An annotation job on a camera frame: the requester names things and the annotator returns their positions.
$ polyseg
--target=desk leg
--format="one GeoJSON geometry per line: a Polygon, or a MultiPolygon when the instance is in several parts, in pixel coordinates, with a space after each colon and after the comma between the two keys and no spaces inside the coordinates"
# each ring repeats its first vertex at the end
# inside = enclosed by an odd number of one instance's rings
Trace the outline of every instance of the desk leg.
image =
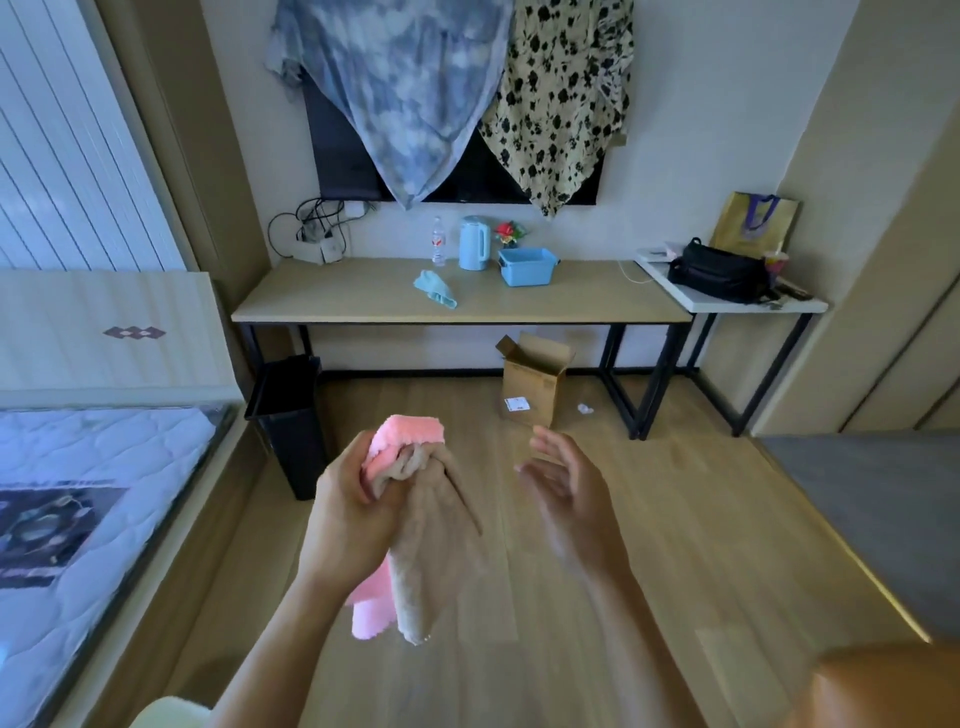
{"type": "Polygon", "coordinates": [[[243,336],[243,343],[247,347],[247,354],[250,355],[250,363],[253,366],[253,374],[256,376],[263,368],[263,352],[260,350],[260,342],[256,340],[253,324],[241,324],[240,334],[243,336]]]}
{"type": "Polygon", "coordinates": [[[686,337],[692,326],[693,323],[688,321],[683,324],[671,324],[666,330],[666,341],[663,342],[663,349],[660,350],[657,366],[650,376],[650,383],[647,384],[647,391],[643,393],[643,400],[636,409],[636,418],[630,431],[631,440],[646,440],[647,435],[650,434],[650,428],[657,417],[663,395],[666,394],[670,377],[673,376],[673,371],[677,367],[677,360],[680,359],[680,354],[684,350],[686,337]]]}
{"type": "Polygon", "coordinates": [[[597,375],[607,388],[607,394],[613,400],[616,411],[620,413],[623,424],[627,426],[627,432],[630,432],[631,427],[634,426],[636,410],[633,403],[630,402],[626,390],[613,373],[613,365],[616,363],[616,356],[620,352],[620,343],[623,341],[623,334],[626,330],[626,324],[610,324],[607,331],[607,343],[604,345],[603,355],[600,357],[597,375]]]}
{"type": "Polygon", "coordinates": [[[704,322],[704,327],[700,329],[700,336],[697,337],[697,343],[693,345],[693,352],[690,353],[690,358],[686,360],[686,368],[688,370],[693,370],[697,368],[697,360],[700,358],[700,352],[704,350],[704,344],[707,342],[707,337],[710,334],[710,330],[713,328],[713,322],[717,320],[717,315],[711,313],[707,316],[707,320],[704,322]]]}
{"type": "Polygon", "coordinates": [[[739,437],[743,434],[744,430],[747,429],[747,425],[750,423],[750,418],[754,416],[756,409],[760,406],[760,403],[766,396],[770,386],[774,383],[774,380],[777,378],[777,375],[780,373],[780,370],[786,363],[787,357],[790,356],[793,348],[797,346],[797,342],[800,341],[800,337],[804,335],[804,331],[806,330],[807,325],[810,323],[811,318],[813,318],[812,313],[802,313],[800,318],[797,319],[797,323],[794,324],[793,329],[790,331],[790,335],[786,337],[786,341],[783,342],[783,346],[780,347],[780,351],[777,352],[777,358],[774,359],[774,363],[770,365],[770,369],[768,369],[767,373],[763,375],[763,380],[760,382],[760,386],[756,388],[754,395],[750,397],[750,401],[747,403],[747,408],[744,409],[739,418],[732,423],[733,437],[739,437]]]}
{"type": "Polygon", "coordinates": [[[603,355],[600,357],[600,369],[609,371],[616,364],[616,356],[620,353],[620,343],[627,330],[626,324],[610,324],[607,331],[607,343],[604,344],[603,355]]]}
{"type": "Polygon", "coordinates": [[[300,324],[297,326],[297,330],[300,332],[300,342],[303,344],[303,353],[313,358],[313,344],[310,343],[310,329],[306,325],[300,324]]]}

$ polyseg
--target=plastic bottle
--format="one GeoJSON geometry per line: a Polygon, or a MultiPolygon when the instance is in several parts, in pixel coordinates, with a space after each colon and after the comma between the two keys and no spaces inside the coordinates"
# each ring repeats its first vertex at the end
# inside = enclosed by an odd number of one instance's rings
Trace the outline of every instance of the plastic bottle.
{"type": "Polygon", "coordinates": [[[437,268],[443,268],[446,265],[446,231],[440,217],[433,219],[433,235],[430,237],[430,242],[433,243],[433,257],[431,258],[433,264],[437,268]]]}

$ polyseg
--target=beige towel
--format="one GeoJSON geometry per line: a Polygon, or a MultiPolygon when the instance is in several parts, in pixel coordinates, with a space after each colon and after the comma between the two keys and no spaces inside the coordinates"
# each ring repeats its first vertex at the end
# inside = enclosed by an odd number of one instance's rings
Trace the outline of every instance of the beige towel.
{"type": "Polygon", "coordinates": [[[421,644],[440,612],[484,569],[482,531],[442,443],[401,448],[396,462],[373,479],[375,497],[390,478],[414,480],[387,559],[397,626],[408,642],[421,644]]]}

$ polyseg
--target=light blue cloth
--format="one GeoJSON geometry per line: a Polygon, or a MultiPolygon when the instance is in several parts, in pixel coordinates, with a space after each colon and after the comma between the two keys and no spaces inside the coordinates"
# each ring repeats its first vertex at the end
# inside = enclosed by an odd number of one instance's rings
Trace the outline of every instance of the light blue cloth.
{"type": "Polygon", "coordinates": [[[430,301],[442,303],[447,308],[457,307],[457,300],[453,298],[453,291],[444,283],[444,279],[433,271],[420,271],[420,275],[414,281],[414,287],[423,291],[430,301]]]}
{"type": "Polygon", "coordinates": [[[306,69],[404,207],[443,182],[493,100],[514,0],[278,0],[267,67],[306,69]]]}

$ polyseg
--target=bag strap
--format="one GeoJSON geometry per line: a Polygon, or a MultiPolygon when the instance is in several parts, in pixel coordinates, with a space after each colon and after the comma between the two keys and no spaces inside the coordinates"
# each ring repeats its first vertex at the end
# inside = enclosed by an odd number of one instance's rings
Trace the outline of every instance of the bag strap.
{"type": "Polygon", "coordinates": [[[747,218],[743,221],[744,237],[748,239],[760,237],[763,234],[764,229],[767,227],[767,223],[770,222],[770,218],[773,217],[774,212],[777,210],[777,205],[779,203],[780,198],[777,197],[777,195],[767,195],[766,197],[751,195],[750,204],[747,207],[747,218]],[[763,219],[760,220],[760,222],[757,222],[756,206],[760,203],[770,203],[770,206],[767,207],[767,211],[763,215],[763,219]]]}

